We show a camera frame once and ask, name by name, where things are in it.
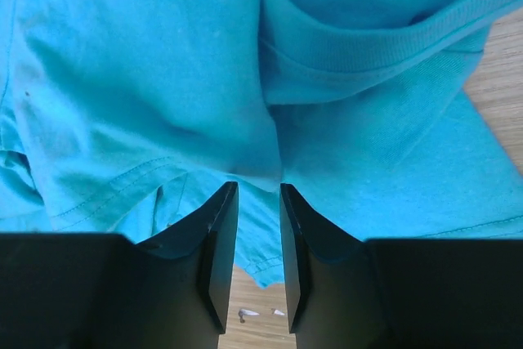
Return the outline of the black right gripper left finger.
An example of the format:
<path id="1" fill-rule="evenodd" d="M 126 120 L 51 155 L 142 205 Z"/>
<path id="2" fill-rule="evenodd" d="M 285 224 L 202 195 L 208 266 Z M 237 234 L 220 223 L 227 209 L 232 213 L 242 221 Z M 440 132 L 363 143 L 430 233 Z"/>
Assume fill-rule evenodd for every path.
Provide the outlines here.
<path id="1" fill-rule="evenodd" d="M 138 244 L 117 234 L 2 235 L 2 347 L 216 347 L 238 206 L 238 186 L 227 182 Z"/>

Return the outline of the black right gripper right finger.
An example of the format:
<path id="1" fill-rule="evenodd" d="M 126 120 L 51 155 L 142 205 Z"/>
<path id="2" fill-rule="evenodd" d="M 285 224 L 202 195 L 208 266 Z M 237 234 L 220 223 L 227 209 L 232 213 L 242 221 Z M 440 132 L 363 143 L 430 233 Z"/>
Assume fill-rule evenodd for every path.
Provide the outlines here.
<path id="1" fill-rule="evenodd" d="M 300 348 L 519 348 L 522 243 L 359 241 L 280 187 L 289 329 Z"/>

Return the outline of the turquoise t shirt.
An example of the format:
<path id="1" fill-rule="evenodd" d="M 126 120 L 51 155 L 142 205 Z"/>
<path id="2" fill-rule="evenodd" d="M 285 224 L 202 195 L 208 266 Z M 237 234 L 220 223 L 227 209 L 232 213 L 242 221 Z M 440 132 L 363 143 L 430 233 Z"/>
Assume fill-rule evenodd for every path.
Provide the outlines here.
<path id="1" fill-rule="evenodd" d="M 284 278 L 279 187 L 358 239 L 522 235 L 464 91 L 522 0 L 1 0 L 1 229 L 140 242 L 240 186 L 236 263 Z"/>

